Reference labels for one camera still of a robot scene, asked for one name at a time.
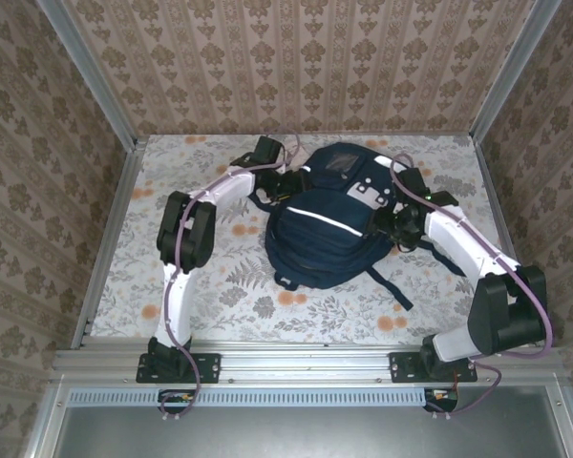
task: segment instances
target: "floral wallpaper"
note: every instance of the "floral wallpaper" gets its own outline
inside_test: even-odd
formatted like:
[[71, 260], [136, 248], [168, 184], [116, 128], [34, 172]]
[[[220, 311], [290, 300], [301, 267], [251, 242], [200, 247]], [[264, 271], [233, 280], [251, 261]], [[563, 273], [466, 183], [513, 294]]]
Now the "floral wallpaper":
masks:
[[547, 277], [573, 384], [573, 1], [563, 1], [482, 147], [524, 262]]
[[47, 18], [0, 0], [0, 457], [70, 346], [124, 153]]
[[139, 135], [468, 132], [533, 0], [66, 0]]

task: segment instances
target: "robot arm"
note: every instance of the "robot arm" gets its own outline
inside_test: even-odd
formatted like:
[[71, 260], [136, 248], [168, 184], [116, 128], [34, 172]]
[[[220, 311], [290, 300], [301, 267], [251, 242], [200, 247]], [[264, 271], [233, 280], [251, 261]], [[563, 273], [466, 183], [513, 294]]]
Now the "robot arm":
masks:
[[396, 177], [413, 194], [443, 207], [456, 218], [430, 209], [397, 188], [403, 209], [397, 213], [379, 210], [372, 225], [409, 248], [415, 248], [421, 237], [427, 236], [450, 255], [475, 289], [466, 324], [423, 340], [420, 357], [430, 378], [451, 374], [452, 363], [545, 339], [539, 311], [512, 278], [515, 273], [545, 309], [543, 272], [536, 266], [521, 266], [496, 247], [490, 255], [481, 243], [493, 245], [469, 223], [457, 201], [446, 192], [432, 194], [418, 169], [407, 169]]
[[[194, 218], [192, 220], [190, 219], [189, 241], [191, 241], [191, 238], [195, 238], [195, 240], [193, 240], [194, 245], [189, 246], [188, 250], [181, 253], [181, 262], [185, 264], [184, 270], [181, 270], [176, 276], [174, 284], [170, 289], [170, 295], [167, 298], [172, 330], [174, 336], [181, 344], [186, 344], [191, 339], [191, 306], [193, 303], [195, 284], [200, 273], [200, 269], [193, 267], [202, 267], [212, 254], [216, 215], [228, 208], [236, 200], [249, 196], [255, 190], [255, 175], [252, 172], [241, 171], [241, 169], [242, 167], [230, 166], [225, 174], [231, 175], [232, 177], [221, 182], [212, 189], [212, 191], [200, 198], [199, 203], [196, 203], [198, 206], [195, 209]], [[198, 192], [191, 193], [191, 196], [195, 196]], [[183, 205], [186, 205], [185, 202], [188, 203], [190, 197], [182, 193], [174, 193], [170, 196], [170, 199], [172, 199], [173, 202], [169, 201], [168, 205], [166, 205], [166, 214], [164, 214], [161, 229], [164, 228], [164, 222], [168, 209], [170, 208], [170, 203], [173, 203], [175, 209], [173, 213], [179, 215], [180, 209]], [[160, 230], [161, 241], [158, 240], [158, 246], [161, 246], [161, 259], [164, 260], [164, 262], [167, 261], [167, 263], [163, 265], [163, 297], [165, 297], [168, 282], [172, 279], [176, 270], [176, 265], [174, 265], [172, 259], [174, 257], [174, 242], [170, 243], [168, 239], [171, 236], [176, 240], [176, 231], [178, 230], [180, 217], [176, 217], [170, 222], [172, 223], [173, 230], [170, 233]], [[201, 248], [203, 253], [200, 253], [200, 251], [194, 252], [196, 247]], [[190, 265], [192, 260], [196, 260], [197, 262], [195, 262], [194, 265]], [[169, 347], [172, 346], [173, 343], [165, 329], [164, 312], [165, 309], [162, 307], [155, 337], [160, 344]]]
[[[196, 267], [204, 266], [212, 254], [217, 213], [235, 200], [251, 195], [259, 187], [269, 190], [268, 193], [276, 198], [297, 192], [297, 186], [305, 186], [302, 177], [293, 172], [284, 173], [281, 170], [280, 174], [268, 169], [261, 173], [254, 171], [255, 165], [274, 164], [281, 148], [282, 145], [277, 141], [261, 137], [255, 152], [234, 161], [225, 172], [224, 179], [215, 181], [211, 190], [206, 191], [193, 205], [185, 223], [185, 237], [180, 245], [182, 270], [174, 278], [166, 299], [170, 327], [180, 344], [190, 344], [190, 309], [200, 272]], [[418, 196], [459, 216], [459, 222], [424, 207], [397, 189], [397, 199], [403, 204], [403, 209], [398, 212], [393, 208], [378, 209], [371, 221], [371, 230], [383, 232], [395, 243], [409, 248], [415, 248], [421, 237], [427, 236], [450, 255], [476, 290], [466, 324], [424, 339], [420, 356], [430, 377], [441, 377], [445, 373], [452, 377], [451, 362], [480, 354], [490, 355], [542, 340], [545, 334], [539, 313], [497, 264], [497, 258], [501, 258], [510, 269], [517, 272], [541, 303], [546, 304], [545, 280], [541, 270], [534, 266], [522, 267], [499, 250], [494, 257], [488, 255], [463, 229], [461, 224], [467, 218], [457, 201], [446, 192], [431, 194], [418, 169], [406, 169], [398, 177]], [[164, 294], [176, 270], [176, 234], [183, 208], [190, 200], [188, 195], [173, 193], [166, 204], [159, 229], [158, 249], [164, 262]], [[487, 242], [479, 231], [476, 230], [476, 234]], [[162, 307], [155, 337], [149, 343], [149, 353], [152, 353], [152, 344], [159, 344], [163, 350], [173, 347], [166, 332], [164, 311]]]

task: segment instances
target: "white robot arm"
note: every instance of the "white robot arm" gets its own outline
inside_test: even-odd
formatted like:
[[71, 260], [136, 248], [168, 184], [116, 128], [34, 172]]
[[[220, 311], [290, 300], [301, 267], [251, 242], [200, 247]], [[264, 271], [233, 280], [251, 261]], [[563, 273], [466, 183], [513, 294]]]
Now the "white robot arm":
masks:
[[[176, 266], [175, 237], [180, 223], [182, 209], [191, 197], [182, 193], [173, 193], [166, 205], [158, 236], [158, 249], [164, 262], [164, 294], [170, 280], [174, 279], [167, 301], [169, 325], [173, 337], [181, 345], [191, 340], [190, 311], [193, 303], [195, 283], [200, 272], [196, 267], [208, 261], [214, 243], [214, 222], [217, 213], [227, 208], [239, 198], [250, 196], [260, 187], [267, 174], [258, 174], [251, 164], [275, 164], [282, 145], [275, 140], [261, 137], [255, 150], [256, 160], [251, 155], [243, 156], [234, 162], [226, 172], [227, 177], [220, 178], [205, 191], [205, 195], [196, 202], [190, 220], [185, 223], [186, 237], [182, 239], [180, 259], [182, 270], [174, 278]], [[284, 177], [271, 171], [270, 181]], [[506, 275], [498, 263], [507, 266], [523, 278], [536, 296], [545, 304], [545, 281], [543, 273], [536, 267], [521, 267], [516, 260], [496, 249], [496, 255], [490, 256], [472, 235], [463, 229], [468, 222], [455, 199], [446, 192], [431, 194], [424, 186], [418, 169], [410, 168], [401, 173], [400, 181], [435, 204], [458, 216], [454, 221], [444, 214], [429, 210], [411, 199], [401, 195], [399, 199], [404, 207], [395, 213], [393, 209], [378, 209], [377, 219], [372, 227], [383, 232], [395, 243], [414, 248], [425, 235], [434, 244], [447, 253], [463, 271], [476, 290], [474, 303], [468, 319], [463, 326], [428, 336], [423, 342], [421, 356], [429, 373], [441, 372], [444, 365], [476, 355], [489, 355], [522, 344], [537, 342], [545, 337], [539, 313], [523, 299], [521, 291]], [[272, 190], [276, 197], [276, 188]], [[488, 240], [477, 230], [478, 239]], [[161, 308], [159, 325], [152, 339], [163, 347], [173, 347], [173, 341], [166, 332], [165, 307]]]
[[[200, 202], [208, 202], [216, 207], [217, 213], [228, 208], [236, 200], [250, 196], [255, 190], [255, 176], [252, 172], [242, 171], [242, 167], [231, 166], [225, 174], [231, 177], [200, 198]], [[168, 282], [172, 279], [175, 270], [176, 265], [173, 263], [163, 265], [163, 297], [165, 297]], [[191, 339], [191, 306], [199, 273], [200, 269], [193, 269], [188, 273], [184, 273], [181, 270], [176, 276], [170, 289], [170, 296], [167, 298], [170, 324], [174, 336], [181, 344], [186, 344]], [[164, 307], [162, 307], [155, 337], [161, 344], [172, 346], [172, 340], [165, 329], [164, 310]]]

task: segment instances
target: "backpack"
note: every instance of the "backpack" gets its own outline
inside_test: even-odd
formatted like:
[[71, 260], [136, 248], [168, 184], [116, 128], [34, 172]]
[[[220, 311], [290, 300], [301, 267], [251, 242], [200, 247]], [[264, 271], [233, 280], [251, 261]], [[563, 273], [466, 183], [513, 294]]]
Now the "backpack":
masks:
[[[375, 210], [397, 203], [390, 163], [360, 145], [334, 143], [315, 151], [301, 167], [308, 185], [299, 194], [271, 207], [251, 196], [270, 212], [265, 250], [278, 284], [288, 291], [299, 285], [328, 289], [367, 272], [405, 309], [412, 308], [401, 290], [373, 269], [393, 248], [385, 234], [368, 231]], [[404, 168], [398, 164], [397, 170]], [[432, 244], [423, 247], [462, 275]]]

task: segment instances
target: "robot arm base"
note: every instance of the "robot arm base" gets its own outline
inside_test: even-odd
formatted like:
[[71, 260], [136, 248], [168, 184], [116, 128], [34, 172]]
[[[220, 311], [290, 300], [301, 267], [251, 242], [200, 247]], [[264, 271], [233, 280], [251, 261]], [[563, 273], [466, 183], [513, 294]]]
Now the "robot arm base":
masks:
[[[545, 277], [536, 266], [517, 274], [546, 306]], [[417, 353], [390, 355], [393, 383], [475, 382], [470, 358], [532, 344], [545, 338], [537, 309], [508, 274], [490, 274], [477, 282], [467, 323], [427, 336]]]
[[[189, 350], [191, 339], [184, 345]], [[191, 353], [203, 384], [217, 384], [221, 375], [219, 353]], [[148, 352], [140, 356], [136, 382], [139, 384], [194, 384], [195, 373], [187, 358], [174, 346], [153, 337]]]

